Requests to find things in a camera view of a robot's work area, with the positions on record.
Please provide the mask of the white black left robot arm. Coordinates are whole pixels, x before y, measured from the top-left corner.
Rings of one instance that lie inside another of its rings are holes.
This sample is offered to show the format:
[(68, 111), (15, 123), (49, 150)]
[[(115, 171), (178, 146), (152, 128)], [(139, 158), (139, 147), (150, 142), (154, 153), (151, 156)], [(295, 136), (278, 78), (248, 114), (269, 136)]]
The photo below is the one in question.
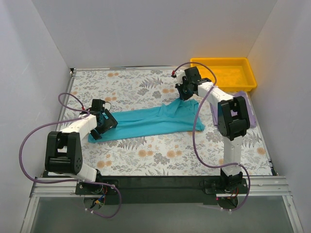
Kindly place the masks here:
[(106, 102), (94, 99), (90, 115), (80, 114), (80, 120), (73, 122), (59, 132), (50, 132), (47, 137), (45, 169), (81, 181), (92, 194), (103, 190), (99, 173), (83, 162), (81, 141), (90, 135), (95, 140), (103, 139), (103, 134), (115, 128), (118, 122), (105, 107)]

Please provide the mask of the teal t shirt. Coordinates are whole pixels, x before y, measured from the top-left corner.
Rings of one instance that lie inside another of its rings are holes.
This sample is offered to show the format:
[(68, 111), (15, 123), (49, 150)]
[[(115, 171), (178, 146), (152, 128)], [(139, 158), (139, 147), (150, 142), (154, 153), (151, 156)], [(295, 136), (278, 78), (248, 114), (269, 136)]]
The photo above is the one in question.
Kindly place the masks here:
[(199, 103), (196, 100), (183, 101), (175, 99), (168, 105), (126, 112), (115, 112), (112, 116), (118, 122), (116, 128), (101, 134), (102, 139), (94, 140), (89, 135), (89, 143), (100, 143), (112, 140), (123, 140), (135, 137), (187, 132), (195, 129), (203, 131), (204, 124), (196, 118)]

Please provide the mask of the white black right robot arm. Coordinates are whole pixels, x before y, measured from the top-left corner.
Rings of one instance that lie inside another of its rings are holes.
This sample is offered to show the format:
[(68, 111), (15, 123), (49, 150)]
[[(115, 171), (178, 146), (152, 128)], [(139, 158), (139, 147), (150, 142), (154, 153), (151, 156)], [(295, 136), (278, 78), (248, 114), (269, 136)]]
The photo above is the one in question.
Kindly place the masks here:
[(172, 77), (176, 79), (175, 87), (181, 100), (197, 95), (217, 108), (217, 127), (224, 142), (224, 163), (220, 166), (203, 165), (220, 169), (220, 188), (226, 193), (233, 192), (242, 184), (243, 174), (247, 172), (241, 164), (242, 141), (250, 128), (245, 98), (222, 91), (216, 87), (216, 81), (202, 78), (197, 67), (173, 70)]

